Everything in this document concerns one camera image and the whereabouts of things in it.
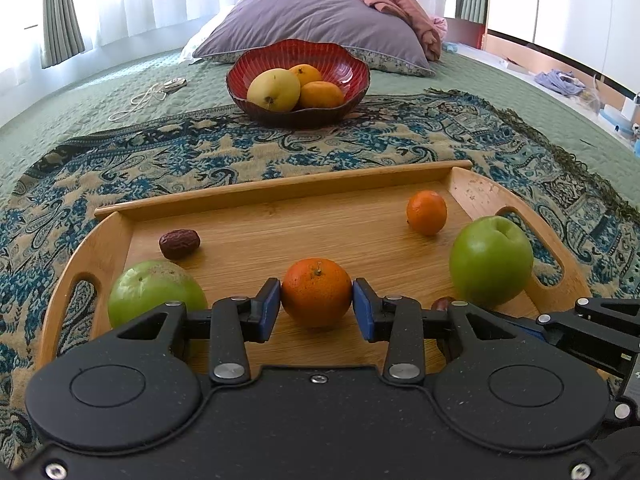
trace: fruit bowl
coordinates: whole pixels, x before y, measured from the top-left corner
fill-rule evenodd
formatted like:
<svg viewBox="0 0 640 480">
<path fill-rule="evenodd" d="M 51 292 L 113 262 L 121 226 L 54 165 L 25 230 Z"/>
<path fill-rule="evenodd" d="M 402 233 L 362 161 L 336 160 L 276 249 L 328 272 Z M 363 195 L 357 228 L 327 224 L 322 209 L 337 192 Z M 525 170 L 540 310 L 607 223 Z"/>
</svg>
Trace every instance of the fruit bowl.
<svg viewBox="0 0 640 480">
<path fill-rule="evenodd" d="M 338 85 L 344 94 L 344 104 L 282 113 L 265 110 L 246 99 L 256 76 L 272 68 L 289 69 L 298 64 L 315 66 L 325 81 Z M 226 88 L 236 104 L 255 121 L 278 128 L 321 128 L 337 123 L 362 100 L 369 89 L 369 68 L 335 43 L 283 40 L 242 54 L 226 75 Z"/>
</svg>

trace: pillow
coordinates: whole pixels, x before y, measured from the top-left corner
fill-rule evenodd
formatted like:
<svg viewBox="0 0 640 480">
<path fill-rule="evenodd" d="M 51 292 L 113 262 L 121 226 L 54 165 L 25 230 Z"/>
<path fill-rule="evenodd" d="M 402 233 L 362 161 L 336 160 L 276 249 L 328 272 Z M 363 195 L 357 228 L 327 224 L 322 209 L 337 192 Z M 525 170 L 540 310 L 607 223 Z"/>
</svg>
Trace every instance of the pillow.
<svg viewBox="0 0 640 480">
<path fill-rule="evenodd" d="M 187 62 L 188 64 L 191 64 L 197 61 L 198 58 L 193 57 L 193 53 L 202 43 L 204 43 L 204 41 L 211 35 L 216 27 L 218 27 L 220 23 L 222 23 L 227 15 L 233 10 L 233 8 L 234 6 L 225 7 L 207 23 L 205 23 L 202 28 L 198 32 L 196 32 L 196 34 L 184 46 L 182 52 L 180 53 L 180 57 L 178 58 L 178 63 Z"/>
<path fill-rule="evenodd" d="M 434 75 L 411 27 L 362 0 L 241 0 L 193 55 L 234 63 L 289 38 L 337 43 L 374 70 Z"/>
</svg>

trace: yellow pear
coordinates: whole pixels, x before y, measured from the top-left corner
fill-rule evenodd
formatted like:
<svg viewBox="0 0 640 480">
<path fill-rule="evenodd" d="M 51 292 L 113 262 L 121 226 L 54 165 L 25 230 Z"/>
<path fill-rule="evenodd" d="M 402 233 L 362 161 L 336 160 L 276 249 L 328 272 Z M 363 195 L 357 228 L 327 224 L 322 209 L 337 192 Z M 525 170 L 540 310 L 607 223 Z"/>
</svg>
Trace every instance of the yellow pear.
<svg viewBox="0 0 640 480">
<path fill-rule="evenodd" d="M 300 98 L 300 81 L 289 70 L 273 68 L 251 82 L 246 98 L 265 110 L 290 112 Z"/>
<path fill-rule="evenodd" d="M 300 86 L 315 81 L 322 81 L 322 74 L 315 66 L 307 64 L 296 65 L 289 68 L 289 71 L 293 72 L 296 77 L 300 79 Z"/>
</svg>

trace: white wardrobe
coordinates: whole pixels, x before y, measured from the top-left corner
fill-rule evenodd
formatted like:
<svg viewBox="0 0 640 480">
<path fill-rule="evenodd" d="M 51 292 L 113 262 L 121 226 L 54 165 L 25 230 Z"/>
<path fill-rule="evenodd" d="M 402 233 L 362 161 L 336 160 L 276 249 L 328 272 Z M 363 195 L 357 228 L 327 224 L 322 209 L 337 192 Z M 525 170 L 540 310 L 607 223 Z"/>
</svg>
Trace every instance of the white wardrobe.
<svg viewBox="0 0 640 480">
<path fill-rule="evenodd" d="M 487 26 L 640 92 L 640 0 L 489 0 Z"/>
</svg>

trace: paisley blanket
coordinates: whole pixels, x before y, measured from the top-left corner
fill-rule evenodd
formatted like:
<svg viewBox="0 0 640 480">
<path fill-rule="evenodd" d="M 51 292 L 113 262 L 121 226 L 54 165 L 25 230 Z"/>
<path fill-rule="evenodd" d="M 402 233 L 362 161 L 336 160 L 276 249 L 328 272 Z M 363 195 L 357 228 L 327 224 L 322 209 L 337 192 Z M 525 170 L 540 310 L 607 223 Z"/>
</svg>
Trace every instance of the paisley blanket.
<svg viewBox="0 0 640 480">
<path fill-rule="evenodd" d="M 0 216 L 0 454 L 17 465 L 36 436 L 24 410 L 42 319 L 99 205 L 237 182 L 468 158 L 523 198 L 573 252 L 595 296 L 638 295 L 640 215 L 611 186 L 511 111 L 457 91 L 370 96 L 339 126 L 268 130 L 235 107 L 70 140 L 21 179 Z M 558 268 L 535 240 L 536 273 Z M 91 286 L 78 286 L 60 352 L 86 340 Z"/>
</svg>

